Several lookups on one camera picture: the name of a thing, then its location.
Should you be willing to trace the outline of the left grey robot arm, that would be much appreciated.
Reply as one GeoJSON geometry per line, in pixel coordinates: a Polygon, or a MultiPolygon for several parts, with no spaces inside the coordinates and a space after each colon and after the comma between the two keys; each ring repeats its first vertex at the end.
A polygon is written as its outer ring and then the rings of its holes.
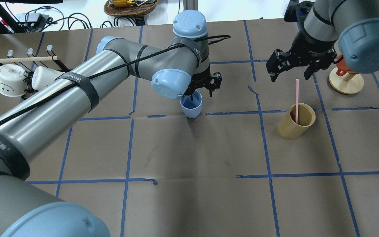
{"type": "Polygon", "coordinates": [[[0,117],[0,237],[109,237],[92,212],[26,182],[30,162],[128,76],[150,80],[168,99],[211,87],[205,16],[184,10],[173,20],[174,39],[160,50],[104,37],[97,53],[0,117]]]}

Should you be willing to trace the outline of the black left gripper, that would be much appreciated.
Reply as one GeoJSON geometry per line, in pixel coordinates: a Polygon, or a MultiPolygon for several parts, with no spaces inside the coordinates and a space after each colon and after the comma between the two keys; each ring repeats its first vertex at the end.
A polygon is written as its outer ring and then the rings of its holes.
{"type": "Polygon", "coordinates": [[[209,96],[213,96],[215,90],[219,90],[222,82],[220,72],[211,74],[210,66],[203,72],[196,73],[191,77],[191,82],[188,85],[188,92],[192,92],[190,99],[196,101],[196,89],[206,88],[209,91],[209,96]]]}

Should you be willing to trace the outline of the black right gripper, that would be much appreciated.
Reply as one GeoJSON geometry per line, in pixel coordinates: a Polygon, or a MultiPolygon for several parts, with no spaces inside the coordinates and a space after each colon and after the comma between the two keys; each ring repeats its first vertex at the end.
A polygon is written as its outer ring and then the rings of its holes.
{"type": "Polygon", "coordinates": [[[275,49],[266,62],[271,81],[275,82],[279,74],[298,66],[306,66],[305,80],[321,69],[328,69],[337,56],[335,42],[315,39],[305,30],[300,30],[288,51],[275,49]]]}

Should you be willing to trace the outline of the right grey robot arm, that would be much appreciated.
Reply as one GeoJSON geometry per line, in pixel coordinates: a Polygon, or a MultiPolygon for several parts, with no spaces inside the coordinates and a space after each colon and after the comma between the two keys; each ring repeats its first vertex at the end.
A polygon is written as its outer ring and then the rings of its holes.
{"type": "Polygon", "coordinates": [[[291,0],[284,20],[300,28],[291,48],[276,49],[267,61],[272,82],[297,66],[307,67],[309,79],[342,61],[356,73],[379,71],[379,0],[291,0]]]}

